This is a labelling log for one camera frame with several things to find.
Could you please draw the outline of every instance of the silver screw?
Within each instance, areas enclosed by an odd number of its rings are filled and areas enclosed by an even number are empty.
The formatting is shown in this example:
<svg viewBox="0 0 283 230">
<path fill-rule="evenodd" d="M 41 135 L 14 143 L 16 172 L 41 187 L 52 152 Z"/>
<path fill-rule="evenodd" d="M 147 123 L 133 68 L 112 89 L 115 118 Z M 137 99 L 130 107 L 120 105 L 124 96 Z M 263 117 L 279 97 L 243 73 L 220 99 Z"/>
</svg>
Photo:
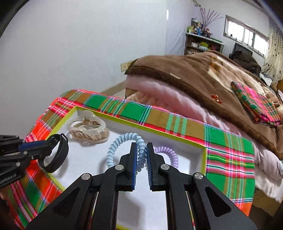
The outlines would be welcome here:
<svg viewBox="0 0 283 230">
<path fill-rule="evenodd" d="M 161 168 L 162 168 L 163 170 L 168 170 L 168 169 L 170 168 L 170 166 L 167 165 L 167 164 L 164 164 L 164 165 L 161 165 Z"/>
<path fill-rule="evenodd" d="M 123 170 L 123 168 L 124 168 L 123 165 L 116 165 L 116 166 L 115 166 L 115 169 L 116 169 L 116 170 L 119 170 L 119 171 L 120 171 L 120 170 Z"/>
<path fill-rule="evenodd" d="M 88 173 L 82 174 L 83 180 L 88 180 L 90 178 L 90 175 Z"/>
<path fill-rule="evenodd" d="M 203 178 L 203 175 L 200 172 L 197 172 L 195 174 L 195 178 L 198 179 L 198 180 L 201 180 Z"/>
</svg>

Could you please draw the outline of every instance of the baseboard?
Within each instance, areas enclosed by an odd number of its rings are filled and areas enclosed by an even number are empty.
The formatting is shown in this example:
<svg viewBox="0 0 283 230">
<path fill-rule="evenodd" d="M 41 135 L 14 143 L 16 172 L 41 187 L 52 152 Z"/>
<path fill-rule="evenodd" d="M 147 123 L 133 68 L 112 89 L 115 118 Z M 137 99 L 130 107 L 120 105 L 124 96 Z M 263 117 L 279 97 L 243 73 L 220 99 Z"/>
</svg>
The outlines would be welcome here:
<svg viewBox="0 0 283 230">
<path fill-rule="evenodd" d="M 119 84 L 117 84 L 117 85 L 115 85 L 115 86 L 113 86 L 109 89 L 106 89 L 106 90 L 102 91 L 101 94 L 104 94 L 106 96 L 112 96 L 112 95 L 120 92 L 121 90 L 123 90 L 125 88 L 125 82 L 126 81 L 123 81 L 123 82 L 121 82 L 121 83 L 119 83 Z"/>
</svg>

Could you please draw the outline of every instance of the plaid cloth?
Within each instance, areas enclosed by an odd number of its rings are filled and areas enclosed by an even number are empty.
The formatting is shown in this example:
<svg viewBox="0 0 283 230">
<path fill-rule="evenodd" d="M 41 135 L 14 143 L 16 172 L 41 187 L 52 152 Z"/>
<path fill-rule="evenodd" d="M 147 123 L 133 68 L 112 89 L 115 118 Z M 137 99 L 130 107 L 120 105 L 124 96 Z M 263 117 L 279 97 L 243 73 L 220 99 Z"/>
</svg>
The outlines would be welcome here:
<svg viewBox="0 0 283 230">
<path fill-rule="evenodd" d="M 280 124 L 280 117 L 275 105 L 270 103 L 266 96 L 236 82 L 231 82 L 231 88 L 256 123 L 265 123 L 271 126 Z"/>
<path fill-rule="evenodd" d="M 89 108 L 204 145 L 207 148 L 207 178 L 249 215 L 255 189 L 254 150 L 250 141 L 159 107 L 85 90 L 71 90 L 53 101 L 36 121 L 26 141 L 46 139 L 74 106 Z M 27 168 L 25 178 L 11 184 L 8 190 L 11 213 L 15 223 L 22 229 L 61 193 L 36 161 L 32 161 Z"/>
</svg>

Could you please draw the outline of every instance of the pink bed sheet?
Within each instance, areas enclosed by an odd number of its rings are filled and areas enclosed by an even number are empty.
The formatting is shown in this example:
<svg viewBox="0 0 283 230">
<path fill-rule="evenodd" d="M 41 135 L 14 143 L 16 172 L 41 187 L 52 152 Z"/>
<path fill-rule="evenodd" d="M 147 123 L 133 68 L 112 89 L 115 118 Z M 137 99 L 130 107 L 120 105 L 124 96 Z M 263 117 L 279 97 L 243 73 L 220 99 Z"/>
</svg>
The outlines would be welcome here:
<svg viewBox="0 0 283 230">
<path fill-rule="evenodd" d="M 235 125 L 215 116 L 212 112 L 201 107 L 196 100 L 167 83 L 146 76 L 139 75 L 139 77 L 136 77 L 134 75 L 128 75 L 126 78 L 126 87 L 153 98 L 156 106 L 163 107 L 184 117 L 216 126 L 251 141 L 254 147 L 257 171 L 260 170 L 263 172 L 257 173 L 260 178 L 257 179 L 256 175 L 256 186 L 266 195 L 280 202 L 283 196 L 283 182 L 277 164 L 279 168 L 283 168 L 283 165 L 270 150 L 254 141 Z"/>
</svg>

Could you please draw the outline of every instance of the wall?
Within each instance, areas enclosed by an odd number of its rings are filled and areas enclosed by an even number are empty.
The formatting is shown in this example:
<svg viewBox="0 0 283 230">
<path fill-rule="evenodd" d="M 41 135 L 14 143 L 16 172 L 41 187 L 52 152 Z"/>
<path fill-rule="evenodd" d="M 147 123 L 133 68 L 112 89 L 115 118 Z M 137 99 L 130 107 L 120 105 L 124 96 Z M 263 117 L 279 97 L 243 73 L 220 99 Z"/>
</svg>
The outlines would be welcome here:
<svg viewBox="0 0 283 230">
<path fill-rule="evenodd" d="M 193 6 L 191 0 L 30 0 L 0 38 L 1 133 L 23 138 L 65 91 L 101 92 L 122 82 L 121 63 L 182 54 Z"/>
<path fill-rule="evenodd" d="M 236 18 L 249 26 L 255 28 L 265 36 L 269 36 L 269 19 L 267 15 L 251 6 L 250 4 L 241 0 L 198 0 L 201 7 L 206 11 L 211 9 L 218 11 L 223 18 L 213 21 L 209 24 L 208 28 L 212 33 L 212 37 L 223 41 L 224 49 L 223 54 L 229 56 L 234 48 L 235 41 L 224 37 L 225 16 Z M 195 7 L 193 17 L 201 20 L 199 8 Z M 253 52 L 254 59 L 262 67 L 264 58 Z"/>
</svg>

